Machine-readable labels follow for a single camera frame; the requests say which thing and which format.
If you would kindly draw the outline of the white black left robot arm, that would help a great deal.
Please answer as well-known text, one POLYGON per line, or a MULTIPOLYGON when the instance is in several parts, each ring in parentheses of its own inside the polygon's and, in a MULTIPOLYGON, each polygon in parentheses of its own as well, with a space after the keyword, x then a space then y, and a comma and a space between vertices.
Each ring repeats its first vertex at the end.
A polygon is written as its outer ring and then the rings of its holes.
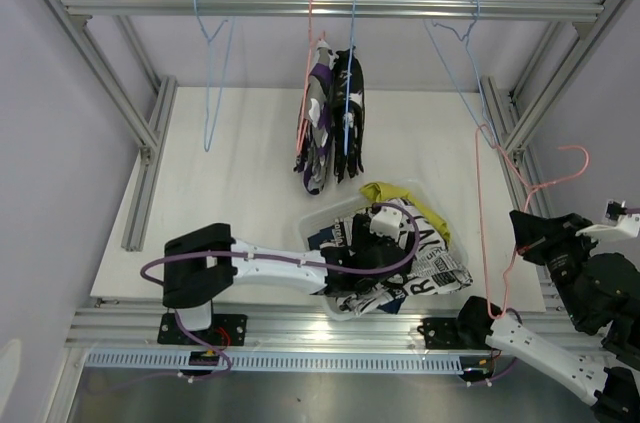
POLYGON ((306 295, 342 298, 362 294, 411 270, 418 249, 416 231, 405 242, 377 236, 370 219, 356 218, 353 242, 307 253, 268 250, 232 236, 227 223, 214 223, 174 238, 164 246, 165 307, 190 310, 180 331, 192 343, 203 344, 215 332, 216 321, 204 309, 234 285, 274 286, 306 295))

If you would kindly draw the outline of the navy blue denim trousers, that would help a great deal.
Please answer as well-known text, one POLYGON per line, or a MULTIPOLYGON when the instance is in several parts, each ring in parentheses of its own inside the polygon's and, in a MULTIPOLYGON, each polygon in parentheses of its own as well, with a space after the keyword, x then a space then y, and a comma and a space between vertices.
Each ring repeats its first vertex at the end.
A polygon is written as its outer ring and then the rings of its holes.
POLYGON ((310 250, 322 250, 325 247, 334 247, 336 245, 334 227, 328 226, 318 230, 307 238, 307 243, 310 250))

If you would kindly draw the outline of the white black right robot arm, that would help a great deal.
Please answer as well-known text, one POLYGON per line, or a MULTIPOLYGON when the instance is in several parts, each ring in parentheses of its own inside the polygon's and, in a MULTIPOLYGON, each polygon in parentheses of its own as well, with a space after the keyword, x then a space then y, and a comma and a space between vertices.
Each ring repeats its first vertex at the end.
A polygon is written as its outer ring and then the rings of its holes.
POLYGON ((506 352, 562 384, 600 422, 639 419, 639 270, 624 255, 594 253, 600 242, 636 238, 639 212, 611 202, 606 223, 575 213, 543 218, 510 213, 516 251, 546 268, 574 328, 593 336, 608 330, 602 347, 619 361, 606 367, 574 355, 528 330, 510 315, 493 318, 495 305, 473 296, 460 310, 455 334, 467 347, 506 352))

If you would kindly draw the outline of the yellow trousers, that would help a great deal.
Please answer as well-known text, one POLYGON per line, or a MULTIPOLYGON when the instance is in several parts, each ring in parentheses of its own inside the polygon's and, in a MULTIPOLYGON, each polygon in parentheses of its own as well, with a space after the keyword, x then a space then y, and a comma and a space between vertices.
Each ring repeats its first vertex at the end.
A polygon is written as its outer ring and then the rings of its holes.
POLYGON ((371 182, 359 188, 359 193, 371 203, 387 202, 393 199, 403 199, 413 205, 422 216, 438 231, 447 244, 451 243, 451 233, 444 218, 432 210, 422 200, 404 187, 385 182, 371 182))

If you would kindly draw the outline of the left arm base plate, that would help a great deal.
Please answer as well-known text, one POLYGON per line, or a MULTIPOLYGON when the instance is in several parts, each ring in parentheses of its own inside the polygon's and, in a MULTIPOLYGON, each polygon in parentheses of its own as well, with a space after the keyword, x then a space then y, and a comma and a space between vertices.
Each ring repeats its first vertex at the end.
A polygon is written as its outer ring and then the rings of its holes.
MULTIPOLYGON (((242 347, 245 342, 248 316, 245 314, 216 314, 212 325, 204 330, 191 330, 197 338, 219 347, 242 347)), ((165 313, 160 322, 157 335, 160 345, 196 345, 178 327, 173 313, 165 313)))

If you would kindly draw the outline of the black white patterned trousers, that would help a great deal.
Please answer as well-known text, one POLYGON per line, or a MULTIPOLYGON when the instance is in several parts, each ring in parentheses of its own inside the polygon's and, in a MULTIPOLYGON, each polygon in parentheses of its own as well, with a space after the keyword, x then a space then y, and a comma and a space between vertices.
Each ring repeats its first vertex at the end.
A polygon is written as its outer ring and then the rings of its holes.
POLYGON ((330 99, 332 131, 334 138, 334 176, 338 183, 346 176, 354 178, 364 172, 362 160, 363 136, 365 128, 365 86, 364 74, 355 52, 353 52, 352 79, 350 90, 349 152, 343 155, 343 118, 347 72, 348 50, 338 50, 333 68, 333 85, 330 99))

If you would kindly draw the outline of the light blue wire hanger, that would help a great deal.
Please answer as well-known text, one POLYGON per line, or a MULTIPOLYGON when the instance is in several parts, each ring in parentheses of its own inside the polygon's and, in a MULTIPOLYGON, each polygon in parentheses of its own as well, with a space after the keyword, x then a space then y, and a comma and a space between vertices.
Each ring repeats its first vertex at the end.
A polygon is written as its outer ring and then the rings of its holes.
POLYGON ((219 113, 226 89, 236 18, 225 17, 218 23, 213 31, 210 31, 203 19, 204 13, 202 11, 201 0, 192 0, 192 7, 207 50, 202 147, 205 153, 209 153, 213 146, 219 113), (227 28, 227 39, 224 47, 224 57, 219 72, 216 72, 216 40, 225 28, 227 28))

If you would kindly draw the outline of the newsprint patterned trousers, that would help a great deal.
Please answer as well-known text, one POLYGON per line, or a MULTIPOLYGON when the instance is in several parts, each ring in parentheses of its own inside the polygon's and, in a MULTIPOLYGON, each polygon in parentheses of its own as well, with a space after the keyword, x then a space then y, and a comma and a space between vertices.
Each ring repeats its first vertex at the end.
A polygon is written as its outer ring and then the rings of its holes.
POLYGON ((404 210, 400 234, 414 226, 419 229, 419 245, 413 256, 411 272, 404 281, 398 281, 395 285, 388 281, 386 285, 379 283, 365 293, 327 296, 323 308, 334 320, 346 321, 374 310, 396 314, 410 296, 450 294, 473 283, 464 262, 451 252, 450 244, 413 205, 403 199, 385 203, 404 210))

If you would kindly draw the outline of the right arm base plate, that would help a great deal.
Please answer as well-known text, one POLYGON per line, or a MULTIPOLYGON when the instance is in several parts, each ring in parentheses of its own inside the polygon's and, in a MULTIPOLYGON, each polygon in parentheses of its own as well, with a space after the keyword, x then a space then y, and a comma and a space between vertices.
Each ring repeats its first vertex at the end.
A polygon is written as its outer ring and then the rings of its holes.
POLYGON ((456 319, 451 317, 428 317, 421 320, 417 332, 429 350, 462 350, 468 346, 459 335, 456 319))

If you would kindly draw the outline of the blue hanger with black trousers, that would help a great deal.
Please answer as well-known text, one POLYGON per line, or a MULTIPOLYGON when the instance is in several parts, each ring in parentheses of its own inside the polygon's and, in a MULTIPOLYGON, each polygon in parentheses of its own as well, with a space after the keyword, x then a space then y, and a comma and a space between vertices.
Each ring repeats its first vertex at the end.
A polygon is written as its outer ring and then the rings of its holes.
POLYGON ((343 155, 345 157, 348 156, 349 152, 349 128, 350 128, 350 90, 351 90, 351 79, 352 79, 352 62, 353 62, 353 52, 354 52, 354 43, 355 43, 355 18, 356 18, 356 6, 357 0, 352 0, 351 6, 351 16, 350 16, 350 31, 349 31, 349 47, 348 47, 348 57, 347 57, 347 72, 346 72, 346 87, 345 87, 345 102, 344 102, 344 122, 343 122, 343 130, 344 130, 344 140, 343 140, 343 155))

